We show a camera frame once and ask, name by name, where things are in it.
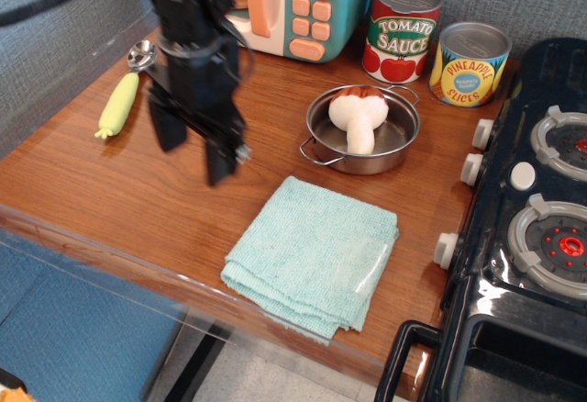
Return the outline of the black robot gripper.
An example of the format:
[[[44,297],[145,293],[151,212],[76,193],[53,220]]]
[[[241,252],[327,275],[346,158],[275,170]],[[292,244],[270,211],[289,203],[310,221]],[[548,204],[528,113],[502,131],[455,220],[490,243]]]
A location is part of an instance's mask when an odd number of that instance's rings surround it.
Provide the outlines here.
[[[233,101],[240,81],[238,43],[217,39],[198,47],[161,39],[160,48],[168,62],[150,72],[149,100],[157,140],[167,152],[185,143],[188,128],[203,136],[207,182],[215,186],[249,158],[246,123]]]

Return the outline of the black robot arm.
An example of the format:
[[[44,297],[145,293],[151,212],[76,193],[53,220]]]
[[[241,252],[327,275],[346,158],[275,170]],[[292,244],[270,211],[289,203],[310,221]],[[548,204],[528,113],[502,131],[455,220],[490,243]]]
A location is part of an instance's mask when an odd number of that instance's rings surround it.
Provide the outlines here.
[[[151,0],[167,59],[149,76],[150,115],[161,148],[171,151],[192,129],[205,139],[207,182],[232,175],[249,156],[246,128],[233,94],[242,80],[246,41],[227,19],[233,0]]]

